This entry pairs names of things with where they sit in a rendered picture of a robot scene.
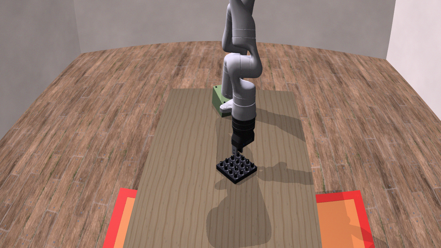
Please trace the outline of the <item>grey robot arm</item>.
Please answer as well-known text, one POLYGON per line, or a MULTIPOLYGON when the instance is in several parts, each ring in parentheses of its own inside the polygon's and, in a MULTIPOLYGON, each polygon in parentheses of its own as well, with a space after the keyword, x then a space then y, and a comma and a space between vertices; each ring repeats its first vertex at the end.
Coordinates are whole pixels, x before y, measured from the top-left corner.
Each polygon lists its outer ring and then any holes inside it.
POLYGON ((222 95, 239 106, 253 105, 256 99, 255 85, 244 78, 258 78, 263 72, 252 17, 254 4, 255 0, 229 0, 227 5, 222 49, 232 53, 224 58, 222 95))

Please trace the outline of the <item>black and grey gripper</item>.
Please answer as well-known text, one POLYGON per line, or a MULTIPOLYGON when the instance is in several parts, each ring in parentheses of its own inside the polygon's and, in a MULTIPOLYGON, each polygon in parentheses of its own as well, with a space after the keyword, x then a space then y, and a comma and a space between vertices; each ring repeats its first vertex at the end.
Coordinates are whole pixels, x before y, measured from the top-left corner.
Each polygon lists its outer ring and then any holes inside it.
POLYGON ((232 115, 233 135, 231 139, 232 154, 238 156, 238 151, 243 152, 243 148, 255 140, 255 117, 256 103, 250 106, 239 106, 233 99, 227 101, 219 107, 220 112, 232 115))

